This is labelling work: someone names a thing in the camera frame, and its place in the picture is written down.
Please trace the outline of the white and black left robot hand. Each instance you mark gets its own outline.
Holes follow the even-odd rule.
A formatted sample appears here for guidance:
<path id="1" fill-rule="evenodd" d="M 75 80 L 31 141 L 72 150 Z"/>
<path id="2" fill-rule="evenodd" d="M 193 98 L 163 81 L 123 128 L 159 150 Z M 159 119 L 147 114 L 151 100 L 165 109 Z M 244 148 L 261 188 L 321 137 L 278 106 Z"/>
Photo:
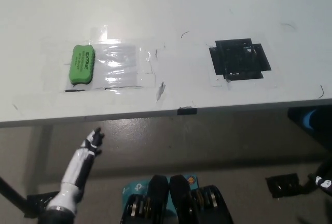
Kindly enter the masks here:
<path id="1" fill-rule="evenodd" d="M 59 193 L 49 202 L 47 210 L 65 210 L 77 213 L 77 205 L 81 202 L 85 184 L 91 172 L 95 158 L 101 153 L 104 134 L 101 128 L 94 129 L 74 152 L 64 176 Z"/>

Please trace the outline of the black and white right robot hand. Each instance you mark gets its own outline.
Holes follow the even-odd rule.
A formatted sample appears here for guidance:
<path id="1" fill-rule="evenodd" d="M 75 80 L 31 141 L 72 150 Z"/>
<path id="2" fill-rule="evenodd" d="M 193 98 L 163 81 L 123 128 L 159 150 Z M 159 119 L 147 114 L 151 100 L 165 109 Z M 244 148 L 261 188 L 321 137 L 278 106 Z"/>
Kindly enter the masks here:
<path id="1" fill-rule="evenodd" d="M 309 174 L 308 178 L 324 193 L 331 196 L 331 157 L 320 164 L 315 173 Z"/>

